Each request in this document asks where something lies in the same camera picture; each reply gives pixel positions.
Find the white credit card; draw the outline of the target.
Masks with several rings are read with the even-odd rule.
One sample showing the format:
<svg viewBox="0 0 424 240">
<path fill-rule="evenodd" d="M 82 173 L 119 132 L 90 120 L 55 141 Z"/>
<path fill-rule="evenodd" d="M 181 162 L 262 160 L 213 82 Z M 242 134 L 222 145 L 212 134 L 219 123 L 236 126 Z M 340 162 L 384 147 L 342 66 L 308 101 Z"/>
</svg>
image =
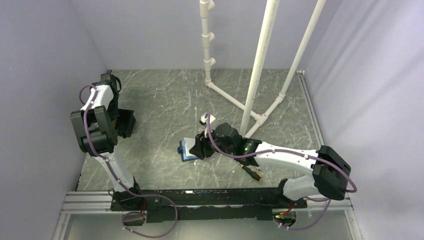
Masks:
<svg viewBox="0 0 424 240">
<path fill-rule="evenodd" d="M 190 150 L 195 146 L 196 140 L 194 138 L 185 137 L 181 142 L 181 154 L 184 161 L 196 160 L 198 157 L 193 153 L 190 153 Z"/>
</svg>

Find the dark blue card holder wallet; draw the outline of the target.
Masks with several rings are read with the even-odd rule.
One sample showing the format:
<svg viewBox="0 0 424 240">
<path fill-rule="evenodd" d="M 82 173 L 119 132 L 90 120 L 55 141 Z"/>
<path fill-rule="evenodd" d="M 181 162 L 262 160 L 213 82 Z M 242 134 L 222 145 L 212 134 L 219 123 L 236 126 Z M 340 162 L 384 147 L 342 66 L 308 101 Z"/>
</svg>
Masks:
<svg viewBox="0 0 424 240">
<path fill-rule="evenodd" d="M 195 146 L 196 140 L 194 138 L 184 138 L 179 142 L 177 152 L 181 156 L 182 162 L 194 161 L 199 158 L 194 154 L 190 153 L 190 149 Z"/>
</svg>

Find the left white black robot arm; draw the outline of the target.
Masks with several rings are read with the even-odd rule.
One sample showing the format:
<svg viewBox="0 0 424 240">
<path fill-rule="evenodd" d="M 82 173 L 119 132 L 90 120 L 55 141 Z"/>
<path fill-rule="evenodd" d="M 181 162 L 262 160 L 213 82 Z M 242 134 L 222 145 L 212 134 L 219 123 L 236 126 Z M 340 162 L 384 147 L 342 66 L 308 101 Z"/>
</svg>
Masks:
<svg viewBox="0 0 424 240">
<path fill-rule="evenodd" d="M 100 81 L 86 88 L 90 93 L 87 101 L 82 101 L 82 108 L 70 114 L 79 148 L 104 168 L 113 184 L 115 201 L 124 199 L 129 209 L 137 210 L 143 205 L 144 196 L 123 160 L 115 154 L 119 138 L 132 135 L 136 123 L 134 110 L 119 108 L 122 83 L 111 71 L 101 74 Z"/>
</svg>

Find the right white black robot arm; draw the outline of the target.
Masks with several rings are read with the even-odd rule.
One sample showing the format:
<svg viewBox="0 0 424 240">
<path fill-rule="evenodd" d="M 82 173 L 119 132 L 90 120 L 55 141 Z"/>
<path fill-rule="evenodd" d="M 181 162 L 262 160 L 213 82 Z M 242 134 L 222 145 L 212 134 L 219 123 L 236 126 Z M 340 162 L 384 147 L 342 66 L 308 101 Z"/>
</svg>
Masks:
<svg viewBox="0 0 424 240">
<path fill-rule="evenodd" d="M 302 177 L 280 181 L 275 200 L 282 208 L 318 194 L 341 201 L 349 192 L 348 185 L 352 184 L 350 165 L 330 146 L 321 145 L 318 150 L 276 146 L 242 137 L 228 123 L 214 130 L 207 127 L 194 138 L 184 138 L 179 151 L 182 161 L 203 160 L 220 153 L 244 167 L 282 167 L 301 173 Z"/>
</svg>

